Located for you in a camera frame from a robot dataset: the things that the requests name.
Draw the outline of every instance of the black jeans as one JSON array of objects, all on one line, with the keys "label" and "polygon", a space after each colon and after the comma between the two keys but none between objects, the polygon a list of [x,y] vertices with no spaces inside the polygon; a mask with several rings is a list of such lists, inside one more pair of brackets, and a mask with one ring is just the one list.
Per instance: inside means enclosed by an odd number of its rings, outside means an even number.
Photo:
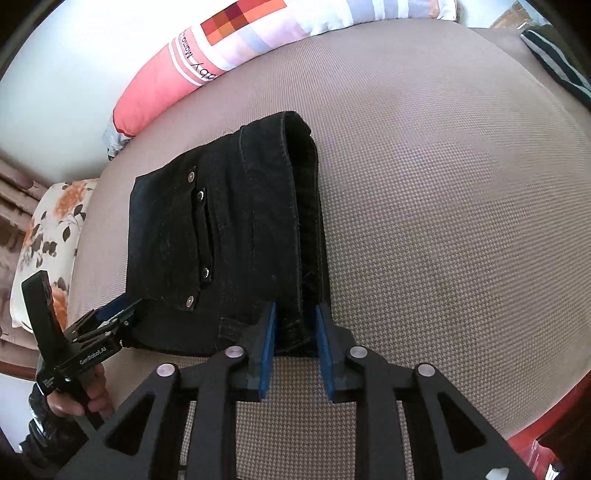
[{"label": "black jeans", "polygon": [[128,248],[130,345],[213,355],[276,301],[278,352],[311,353],[330,293],[310,128],[276,113],[138,177]]}]

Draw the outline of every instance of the floral pillow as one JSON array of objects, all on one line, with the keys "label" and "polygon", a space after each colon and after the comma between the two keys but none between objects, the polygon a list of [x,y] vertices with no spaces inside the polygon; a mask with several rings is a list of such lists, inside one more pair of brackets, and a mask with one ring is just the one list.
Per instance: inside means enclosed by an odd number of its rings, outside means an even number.
[{"label": "floral pillow", "polygon": [[52,185],[31,219],[12,283],[10,314],[13,327],[32,332],[21,284],[38,270],[47,270],[53,307],[62,330],[67,325],[67,304],[78,239],[86,208],[97,179]]}]

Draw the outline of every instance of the black and white striped cloth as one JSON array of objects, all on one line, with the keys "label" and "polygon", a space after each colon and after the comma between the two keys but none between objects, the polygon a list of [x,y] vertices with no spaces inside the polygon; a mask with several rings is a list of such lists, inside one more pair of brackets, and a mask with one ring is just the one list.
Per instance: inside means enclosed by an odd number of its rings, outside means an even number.
[{"label": "black and white striped cloth", "polygon": [[591,110],[591,85],[567,60],[563,51],[539,32],[526,30],[522,40],[554,80]]}]

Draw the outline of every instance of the striped fabric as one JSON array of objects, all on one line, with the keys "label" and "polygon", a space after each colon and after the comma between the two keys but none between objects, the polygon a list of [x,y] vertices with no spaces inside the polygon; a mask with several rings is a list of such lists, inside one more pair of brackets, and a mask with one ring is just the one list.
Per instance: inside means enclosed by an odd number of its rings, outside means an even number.
[{"label": "striped fabric", "polygon": [[242,27],[285,7],[283,0],[238,0],[201,23],[201,28],[213,46]]},{"label": "striped fabric", "polygon": [[554,80],[591,110],[591,85],[572,66],[563,51],[539,31],[527,30],[521,38]]}]

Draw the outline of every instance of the white wall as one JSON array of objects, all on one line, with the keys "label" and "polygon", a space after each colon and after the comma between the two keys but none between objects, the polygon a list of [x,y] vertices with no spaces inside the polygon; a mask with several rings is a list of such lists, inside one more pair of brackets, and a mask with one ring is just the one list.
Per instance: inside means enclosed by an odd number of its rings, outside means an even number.
[{"label": "white wall", "polygon": [[0,156],[48,184],[97,177],[108,161],[102,132],[134,74],[231,3],[65,0],[0,81]]},{"label": "white wall", "polygon": [[28,403],[32,388],[33,382],[0,374],[0,426],[16,451],[32,418]]},{"label": "white wall", "polygon": [[488,28],[515,0],[456,0],[459,22],[469,28]]}]

